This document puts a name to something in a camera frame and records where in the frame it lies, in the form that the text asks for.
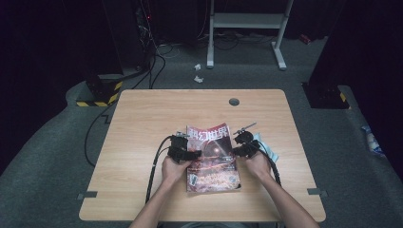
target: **gray carpet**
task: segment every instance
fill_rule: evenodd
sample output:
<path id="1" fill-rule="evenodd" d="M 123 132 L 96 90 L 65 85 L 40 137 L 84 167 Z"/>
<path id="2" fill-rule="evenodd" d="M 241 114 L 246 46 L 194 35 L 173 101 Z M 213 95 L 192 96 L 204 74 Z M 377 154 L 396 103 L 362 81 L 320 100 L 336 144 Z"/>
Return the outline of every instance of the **gray carpet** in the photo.
<path id="1" fill-rule="evenodd" d="M 284 40 L 281 51 L 288 66 L 279 71 L 269 43 L 239 44 L 216 49 L 214 69 L 205 68 L 206 48 L 160 48 L 166 66 L 154 88 L 279 88 L 285 91 L 327 218 L 321 227 L 403 227 L 403 185 L 386 159 L 368 151 L 360 127 L 365 118 L 347 86 L 340 89 L 351 109 L 312 109 L 301 82 L 307 82 L 325 40 L 306 46 Z M 221 48 L 232 44 L 217 42 Z M 193 66 L 201 64 L 195 72 Z M 157 59 L 153 76 L 162 67 Z M 198 75 L 204 81 L 193 81 Z M 124 82 L 130 89 L 142 77 Z M 77 200 L 89 184 L 93 168 L 86 163 L 84 142 L 103 107 L 78 107 L 80 83 L 66 95 L 68 107 L 49 120 L 25 144 L 0 177 L 0 227 L 127 227 L 129 221 L 82 221 Z M 148 78 L 137 88 L 148 88 Z M 114 106 L 106 114 L 113 115 Z M 100 118 L 88 142 L 96 162 L 108 124 Z M 261 224 L 260 227 L 272 227 Z"/>

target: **magazine cover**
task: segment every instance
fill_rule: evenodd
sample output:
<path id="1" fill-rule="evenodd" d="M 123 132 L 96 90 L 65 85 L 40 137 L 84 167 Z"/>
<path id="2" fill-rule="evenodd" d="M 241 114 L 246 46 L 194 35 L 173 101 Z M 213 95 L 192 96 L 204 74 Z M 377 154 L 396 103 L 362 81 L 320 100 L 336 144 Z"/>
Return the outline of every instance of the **magazine cover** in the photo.
<path id="1" fill-rule="evenodd" d="M 209 129 L 187 127 L 187 150 L 201 156 L 187 168 L 187 192 L 206 193 L 240 188 L 236 157 L 226 123 Z"/>

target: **table top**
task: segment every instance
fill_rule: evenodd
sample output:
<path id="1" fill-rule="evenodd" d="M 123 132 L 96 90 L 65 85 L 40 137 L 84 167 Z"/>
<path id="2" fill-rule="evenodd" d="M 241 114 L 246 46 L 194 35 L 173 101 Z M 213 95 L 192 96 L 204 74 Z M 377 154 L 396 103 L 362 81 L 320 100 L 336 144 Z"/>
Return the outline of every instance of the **table top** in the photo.
<path id="1" fill-rule="evenodd" d="M 236 98 L 239 105 L 230 105 Z M 248 130 L 278 154 L 283 188 L 316 221 L 325 220 L 294 119 L 279 89 L 152 89 L 122 92 L 80 211 L 83 220 L 133 220 L 144 206 L 146 188 L 156 151 L 169 135 L 185 132 L 187 125 L 201 129 L 227 123 L 231 135 L 253 122 Z M 152 194 L 161 183 L 160 156 Z M 280 221 L 268 193 L 237 161 L 241 189 L 234 192 L 186 192 L 183 174 L 167 201 L 161 221 Z"/>

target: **white shelf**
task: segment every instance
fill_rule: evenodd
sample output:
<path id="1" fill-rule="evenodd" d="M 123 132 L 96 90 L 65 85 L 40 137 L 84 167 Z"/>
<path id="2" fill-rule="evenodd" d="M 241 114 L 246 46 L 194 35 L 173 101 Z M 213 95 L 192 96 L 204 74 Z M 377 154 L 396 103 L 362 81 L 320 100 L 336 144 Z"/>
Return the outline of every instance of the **white shelf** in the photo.
<path id="1" fill-rule="evenodd" d="M 283 14 L 215 13 L 214 28 L 280 29 Z"/>

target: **person's left hand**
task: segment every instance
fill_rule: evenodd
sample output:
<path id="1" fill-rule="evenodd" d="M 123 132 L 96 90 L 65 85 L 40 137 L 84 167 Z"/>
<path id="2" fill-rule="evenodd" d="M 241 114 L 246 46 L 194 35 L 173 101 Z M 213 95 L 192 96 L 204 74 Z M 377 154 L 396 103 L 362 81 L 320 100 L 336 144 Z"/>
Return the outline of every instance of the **person's left hand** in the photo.
<path id="1" fill-rule="evenodd" d="M 167 181 L 169 184 L 173 185 L 181 178 L 182 173 L 190 163 L 192 162 L 186 161 L 177 164 L 171 157 L 166 156 L 163 160 L 163 181 Z"/>

